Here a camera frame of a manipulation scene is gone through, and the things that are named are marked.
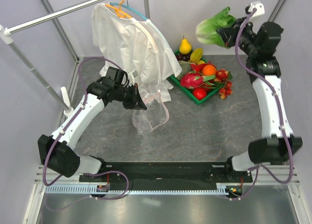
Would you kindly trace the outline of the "green lettuce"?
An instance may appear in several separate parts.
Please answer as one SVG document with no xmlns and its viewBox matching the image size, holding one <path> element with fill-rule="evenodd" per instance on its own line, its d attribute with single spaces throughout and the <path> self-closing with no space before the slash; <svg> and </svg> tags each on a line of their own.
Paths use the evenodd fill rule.
<svg viewBox="0 0 312 224">
<path fill-rule="evenodd" d="M 212 18 L 203 20 L 195 29 L 195 36 L 198 42 L 203 44 L 214 44 L 225 48 L 222 37 L 217 33 L 217 29 L 230 27 L 236 18 L 229 14 L 231 8 L 225 7 Z"/>
</svg>

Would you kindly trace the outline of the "clear pink-dotted zip bag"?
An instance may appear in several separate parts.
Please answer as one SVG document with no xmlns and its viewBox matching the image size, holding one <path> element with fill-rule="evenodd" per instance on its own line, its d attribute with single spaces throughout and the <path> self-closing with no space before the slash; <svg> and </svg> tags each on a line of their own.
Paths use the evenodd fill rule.
<svg viewBox="0 0 312 224">
<path fill-rule="evenodd" d="M 132 123 L 138 135 L 150 134 L 169 120 L 169 111 L 161 99 L 160 90 L 143 97 L 147 110 L 135 110 Z"/>
</svg>

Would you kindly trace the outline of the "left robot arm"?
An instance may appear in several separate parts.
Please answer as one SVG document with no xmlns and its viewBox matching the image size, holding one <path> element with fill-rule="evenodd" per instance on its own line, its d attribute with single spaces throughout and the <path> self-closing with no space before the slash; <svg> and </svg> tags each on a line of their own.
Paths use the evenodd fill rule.
<svg viewBox="0 0 312 224">
<path fill-rule="evenodd" d="M 100 158 L 78 156 L 74 148 L 93 118 L 109 103 L 121 102 L 125 109 L 146 110 L 138 84 L 129 83 L 128 74 L 109 67 L 106 75 L 92 82 L 86 89 L 72 115 L 50 136 L 38 140 L 39 156 L 44 169 L 51 169 L 67 178 L 76 173 L 87 173 L 97 182 L 103 181 L 107 170 Z"/>
</svg>

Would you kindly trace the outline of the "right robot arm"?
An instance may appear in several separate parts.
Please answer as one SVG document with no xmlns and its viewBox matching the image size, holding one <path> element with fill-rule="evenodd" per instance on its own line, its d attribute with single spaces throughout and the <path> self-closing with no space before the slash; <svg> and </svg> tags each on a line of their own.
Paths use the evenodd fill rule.
<svg viewBox="0 0 312 224">
<path fill-rule="evenodd" d="M 229 182 L 236 181 L 241 171 L 259 164 L 291 162 L 293 155 L 303 145 L 288 122 L 281 94 L 281 71 L 275 57 L 283 28 L 275 22 L 265 22 L 259 31 L 253 23 L 237 19 L 231 26 L 218 28 L 227 47 L 238 46 L 248 57 L 243 65 L 257 95 L 262 120 L 259 140 L 249 143 L 248 150 L 231 157 L 231 165 L 223 169 Z"/>
</svg>

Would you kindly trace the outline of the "yellow star fruit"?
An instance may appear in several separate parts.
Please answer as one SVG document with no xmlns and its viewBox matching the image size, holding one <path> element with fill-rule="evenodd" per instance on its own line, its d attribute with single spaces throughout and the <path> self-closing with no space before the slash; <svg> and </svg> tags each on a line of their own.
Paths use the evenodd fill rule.
<svg viewBox="0 0 312 224">
<path fill-rule="evenodd" d="M 188 62 L 198 63 L 201 60 L 202 55 L 203 55 L 203 49 L 197 48 L 191 53 L 190 59 L 188 60 Z"/>
</svg>

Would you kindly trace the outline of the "orange fruit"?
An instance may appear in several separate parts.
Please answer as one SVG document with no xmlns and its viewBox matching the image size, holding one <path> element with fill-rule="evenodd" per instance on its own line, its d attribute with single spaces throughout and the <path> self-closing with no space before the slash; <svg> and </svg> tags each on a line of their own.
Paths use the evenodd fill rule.
<svg viewBox="0 0 312 224">
<path fill-rule="evenodd" d="M 204 76 L 212 76 L 215 75 L 217 72 L 217 69 L 214 65 L 212 64 L 208 64 L 206 66 L 204 66 L 201 70 L 202 75 Z"/>
</svg>

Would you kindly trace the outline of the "yellow pear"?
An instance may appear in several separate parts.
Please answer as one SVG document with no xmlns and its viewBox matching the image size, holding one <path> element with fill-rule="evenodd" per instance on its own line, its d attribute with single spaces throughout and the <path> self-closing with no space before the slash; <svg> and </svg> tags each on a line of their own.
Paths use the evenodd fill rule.
<svg viewBox="0 0 312 224">
<path fill-rule="evenodd" d="M 186 38 L 183 37 L 181 44 L 179 46 L 179 52 L 183 55 L 186 55 L 190 53 L 191 50 L 192 50 L 192 45 Z"/>
</svg>

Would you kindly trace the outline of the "red lychee bunch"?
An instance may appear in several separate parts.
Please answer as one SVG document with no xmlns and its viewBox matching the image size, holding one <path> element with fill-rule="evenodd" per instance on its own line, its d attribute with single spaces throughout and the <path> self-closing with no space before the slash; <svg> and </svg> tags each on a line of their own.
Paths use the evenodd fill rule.
<svg viewBox="0 0 312 224">
<path fill-rule="evenodd" d="M 220 98 L 226 99 L 227 96 L 232 94 L 232 74 L 230 71 L 227 71 L 225 69 L 217 70 L 215 74 L 214 79 L 214 86 L 219 89 L 218 93 L 220 95 Z"/>
</svg>

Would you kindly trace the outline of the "red pepper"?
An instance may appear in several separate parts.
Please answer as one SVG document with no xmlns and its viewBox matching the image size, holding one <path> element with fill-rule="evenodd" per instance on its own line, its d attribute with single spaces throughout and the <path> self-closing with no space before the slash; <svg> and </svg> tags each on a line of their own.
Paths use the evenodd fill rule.
<svg viewBox="0 0 312 224">
<path fill-rule="evenodd" d="M 201 73 L 201 70 L 206 66 L 206 65 L 212 65 L 211 62 L 208 63 L 201 63 L 201 64 L 191 64 L 191 69 L 197 73 Z"/>
</svg>

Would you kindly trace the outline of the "green melon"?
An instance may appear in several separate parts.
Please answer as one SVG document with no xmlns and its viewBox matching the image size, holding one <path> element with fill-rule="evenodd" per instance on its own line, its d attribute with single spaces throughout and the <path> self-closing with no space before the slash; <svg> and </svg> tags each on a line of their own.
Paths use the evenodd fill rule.
<svg viewBox="0 0 312 224">
<path fill-rule="evenodd" d="M 179 61 L 178 63 L 181 67 L 181 73 L 176 77 L 176 79 L 180 81 L 185 74 L 192 71 L 191 68 L 192 63 L 186 61 Z"/>
</svg>

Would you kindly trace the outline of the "green plastic tray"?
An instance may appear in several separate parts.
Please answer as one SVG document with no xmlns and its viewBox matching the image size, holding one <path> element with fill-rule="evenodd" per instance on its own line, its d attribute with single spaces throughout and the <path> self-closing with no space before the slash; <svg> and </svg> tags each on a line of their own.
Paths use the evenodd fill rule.
<svg viewBox="0 0 312 224">
<path fill-rule="evenodd" d="M 208 63 L 205 60 L 200 60 L 199 64 L 201 63 Z M 202 88 L 205 88 L 207 91 L 207 96 L 202 100 L 197 100 L 194 95 L 192 94 L 193 89 L 188 89 L 180 85 L 180 81 L 176 79 L 175 75 L 171 75 L 168 80 L 178 89 L 180 89 L 189 99 L 191 99 L 196 105 L 200 105 L 204 103 L 208 98 L 210 98 L 212 95 L 218 93 L 219 89 L 215 87 L 214 80 L 210 80 L 208 84 L 204 84 L 201 86 Z"/>
</svg>

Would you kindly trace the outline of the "white metal clothes rack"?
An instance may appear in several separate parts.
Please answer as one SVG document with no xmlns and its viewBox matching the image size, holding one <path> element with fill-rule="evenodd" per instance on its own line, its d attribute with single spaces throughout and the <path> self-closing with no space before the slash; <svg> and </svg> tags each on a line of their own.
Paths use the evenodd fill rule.
<svg viewBox="0 0 312 224">
<path fill-rule="evenodd" d="M 39 0 L 0 0 L 0 23 L 19 25 L 44 16 Z M 19 31 L 15 44 L 55 90 L 68 85 L 74 59 L 51 22 Z M 61 105 L 48 93 L 14 51 L 0 44 L 0 118 L 57 118 Z"/>
</svg>

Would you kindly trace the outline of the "orange clothes hanger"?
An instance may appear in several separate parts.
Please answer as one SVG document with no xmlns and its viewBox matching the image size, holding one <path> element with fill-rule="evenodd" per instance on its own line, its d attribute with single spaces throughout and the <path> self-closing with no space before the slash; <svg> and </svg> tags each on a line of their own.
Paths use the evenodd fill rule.
<svg viewBox="0 0 312 224">
<path fill-rule="evenodd" d="M 105 6 L 107 8 L 111 8 L 115 11 L 115 14 L 119 17 L 119 18 L 122 18 L 122 19 L 125 19 L 125 18 L 128 18 L 128 19 L 131 19 L 132 17 L 127 14 L 126 12 L 122 11 L 122 4 L 124 3 L 124 0 L 121 0 L 118 4 L 117 4 L 117 7 L 116 6 L 113 6 L 111 5 L 110 3 L 107 3 L 105 4 Z"/>
</svg>

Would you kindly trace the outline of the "teal clothes hanger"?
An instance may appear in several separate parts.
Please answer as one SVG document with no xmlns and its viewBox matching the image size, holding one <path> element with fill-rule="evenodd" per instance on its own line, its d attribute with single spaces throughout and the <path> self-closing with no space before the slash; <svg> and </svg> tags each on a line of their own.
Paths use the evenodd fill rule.
<svg viewBox="0 0 312 224">
<path fill-rule="evenodd" d="M 130 12 L 136 14 L 138 17 L 142 18 L 143 21 L 138 21 L 140 25 L 142 25 L 152 36 L 154 41 L 156 42 L 157 46 L 162 49 L 162 50 L 171 50 L 171 47 L 169 43 L 167 42 L 166 38 L 164 35 L 160 32 L 160 30 L 151 22 L 150 19 L 147 19 L 144 15 L 142 15 L 140 12 L 137 10 L 122 4 L 122 8 L 129 10 Z"/>
</svg>

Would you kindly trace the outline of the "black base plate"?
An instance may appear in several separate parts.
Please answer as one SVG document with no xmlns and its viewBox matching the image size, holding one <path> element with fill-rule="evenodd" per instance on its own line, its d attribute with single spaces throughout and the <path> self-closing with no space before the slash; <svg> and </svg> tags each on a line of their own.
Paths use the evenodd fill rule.
<svg viewBox="0 0 312 224">
<path fill-rule="evenodd" d="M 100 173 L 118 171 L 129 188 L 216 188 L 217 183 L 251 183 L 246 171 L 234 171 L 227 162 L 107 162 Z"/>
</svg>

